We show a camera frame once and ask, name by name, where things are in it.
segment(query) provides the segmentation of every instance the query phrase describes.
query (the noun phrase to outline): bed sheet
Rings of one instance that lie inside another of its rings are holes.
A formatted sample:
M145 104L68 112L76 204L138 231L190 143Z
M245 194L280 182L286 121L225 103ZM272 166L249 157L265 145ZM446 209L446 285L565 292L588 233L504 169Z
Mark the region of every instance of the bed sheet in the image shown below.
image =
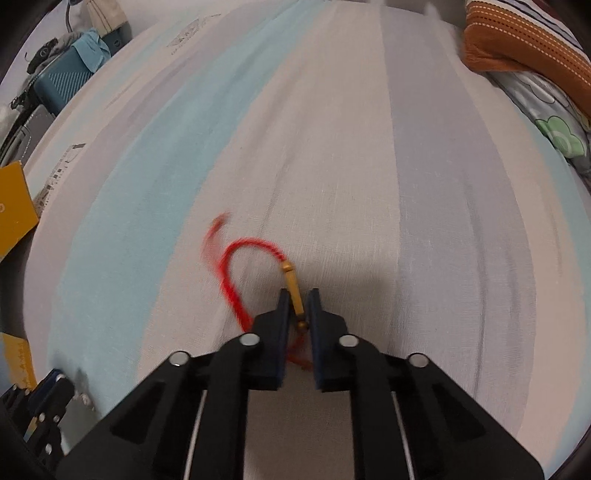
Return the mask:
M591 224L571 167L462 65L449 24L354 2L215 9L126 46L26 165L37 376L63 368L100 417L171 351L237 335L199 258L230 211L227 239L278 243L353 333L425 352L552 474L591 421ZM274 307L271 259L240 253L232 275L250 312ZM246 478L353 476L348 398L312 388L290 367L252 395Z

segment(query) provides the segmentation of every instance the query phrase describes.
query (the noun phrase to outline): red string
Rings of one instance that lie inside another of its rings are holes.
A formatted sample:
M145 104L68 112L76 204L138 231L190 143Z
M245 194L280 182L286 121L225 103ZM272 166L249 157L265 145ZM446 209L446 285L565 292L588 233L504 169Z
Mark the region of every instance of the red string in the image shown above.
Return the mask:
M230 243L223 253L220 254L220 244L218 233L224 224L228 221L229 214L223 213L218 216L213 222L205 238L202 246L202 259L206 262L208 267L219 277L220 290L226 297L230 307L236 315L236 319L243 332L248 332L252 328L253 318L246 311L232 279L230 278L230 260L232 255L242 247L252 247L264 250L277 259L279 263L287 260L285 254L275 244L263 240L261 238L246 237L239 238ZM311 362L303 358L299 358L295 353L304 345L306 336L304 333L298 333L294 343L288 348L287 359L301 366L306 370L312 368Z

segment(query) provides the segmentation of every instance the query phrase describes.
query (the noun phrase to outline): silver bolt head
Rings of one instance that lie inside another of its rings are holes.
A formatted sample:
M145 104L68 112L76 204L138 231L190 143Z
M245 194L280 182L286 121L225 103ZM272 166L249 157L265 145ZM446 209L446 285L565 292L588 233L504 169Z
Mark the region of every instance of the silver bolt head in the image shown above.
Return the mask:
M189 358L191 357L187 352L178 351L169 356L168 361L175 367L180 367L181 365L186 364L189 361Z
M425 368L429 364L429 359L422 353L413 353L408 357L408 361L417 368Z
M343 335L339 338L339 343L347 348L352 348L359 345L359 339L355 335Z
M244 346L254 346L260 341L261 337L259 337L256 333L245 333L240 337L240 343Z

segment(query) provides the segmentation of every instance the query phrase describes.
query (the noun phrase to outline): pillow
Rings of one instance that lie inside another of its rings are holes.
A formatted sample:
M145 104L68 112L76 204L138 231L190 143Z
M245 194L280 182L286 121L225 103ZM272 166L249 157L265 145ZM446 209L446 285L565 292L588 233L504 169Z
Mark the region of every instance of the pillow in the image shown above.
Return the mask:
M535 71L591 115L591 63L544 0L468 0L464 63L476 72Z

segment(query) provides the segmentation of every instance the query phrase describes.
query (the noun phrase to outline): gray stripe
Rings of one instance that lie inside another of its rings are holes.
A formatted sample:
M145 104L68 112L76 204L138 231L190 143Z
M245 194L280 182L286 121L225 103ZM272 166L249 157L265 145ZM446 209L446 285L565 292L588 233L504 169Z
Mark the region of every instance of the gray stripe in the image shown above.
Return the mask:
M495 144L429 20L382 10L400 189L398 326L509 431L527 402L535 282Z
M281 3L275 1L260 2L244 5L228 13L194 46L194 52L190 55L179 55L175 63L143 87L87 146L88 150L82 159L84 166L72 170L68 182L61 185L51 208L43 213L46 221L41 233L46 238L59 238L62 244L69 245L103 182L122 153L154 115L188 78L198 73L267 15L274 13L279 5ZM43 251L36 250L38 255L43 256L45 265L44 284L35 289L39 304L51 305L54 289L60 281L67 259L67 256L63 255L64 250L59 250L59 253L47 251L47 247L44 247ZM51 309L48 307L47 314L50 313ZM35 334L38 358L45 358L47 354L49 323L49 319L40 322L40 328Z

